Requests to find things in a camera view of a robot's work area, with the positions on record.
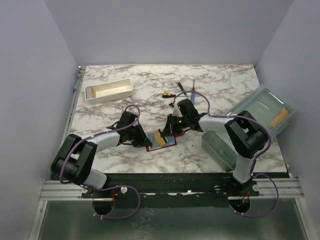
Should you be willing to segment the red card holder wallet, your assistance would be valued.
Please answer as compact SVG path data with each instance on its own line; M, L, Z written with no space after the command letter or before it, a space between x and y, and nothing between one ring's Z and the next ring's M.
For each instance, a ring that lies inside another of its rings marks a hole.
M167 136L164 138L161 138L160 132L157 131L150 131L146 133L147 139L151 142L151 146L146 146L146 151L151 152L155 150L160 150L164 148L169 148L172 146L177 145L177 138L182 137L185 133L179 133L177 135L173 136Z

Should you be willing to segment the gold credit card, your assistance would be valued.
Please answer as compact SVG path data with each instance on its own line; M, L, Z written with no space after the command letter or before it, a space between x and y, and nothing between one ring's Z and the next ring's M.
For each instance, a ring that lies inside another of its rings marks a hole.
M162 136L162 131L160 129L154 133L154 139L160 148L164 147L168 142L167 139Z

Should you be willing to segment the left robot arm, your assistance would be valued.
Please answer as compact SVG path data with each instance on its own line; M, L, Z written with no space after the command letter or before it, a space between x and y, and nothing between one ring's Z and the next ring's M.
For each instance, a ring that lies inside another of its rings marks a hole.
M91 186L99 197L107 197L111 185L107 182L107 175L93 169L95 155L119 145L130 145L134 148L152 146L138 117L132 112L124 111L120 120L106 127L104 131L82 137L69 134L51 164L52 174L65 184Z

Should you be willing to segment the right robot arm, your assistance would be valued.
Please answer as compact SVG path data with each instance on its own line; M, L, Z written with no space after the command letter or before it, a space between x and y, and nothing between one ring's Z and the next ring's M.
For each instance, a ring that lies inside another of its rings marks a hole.
M162 138L176 136L185 130L228 134L237 152L232 174L235 180L230 183L230 191L236 196L247 192L247 182L253 177L257 158L264 154L272 143L268 129L256 121L248 111L243 110L236 115L200 114L189 99L183 99L174 106L173 112L167 115L160 136Z

